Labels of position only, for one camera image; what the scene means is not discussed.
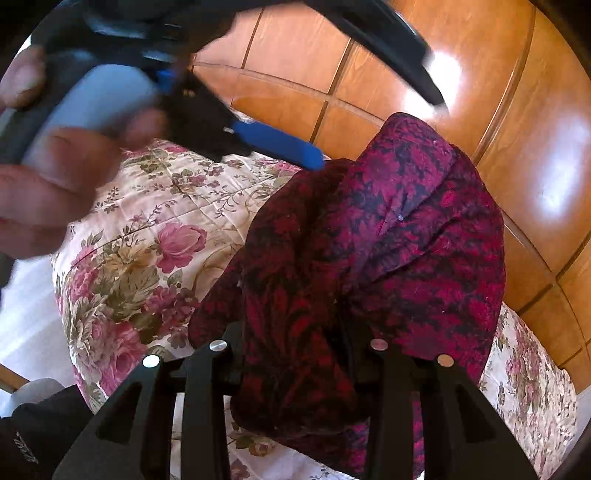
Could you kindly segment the person's left hand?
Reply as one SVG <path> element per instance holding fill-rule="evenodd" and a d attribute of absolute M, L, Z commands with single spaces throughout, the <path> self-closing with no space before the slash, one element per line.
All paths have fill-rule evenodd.
<path fill-rule="evenodd" d="M 115 140 L 81 128 L 59 128 L 27 165 L 1 167 L 1 252 L 14 259 L 58 250 L 70 223 L 91 210 L 96 191 L 118 173 L 126 150 L 139 150 L 167 127 L 154 108 L 138 113 Z"/>

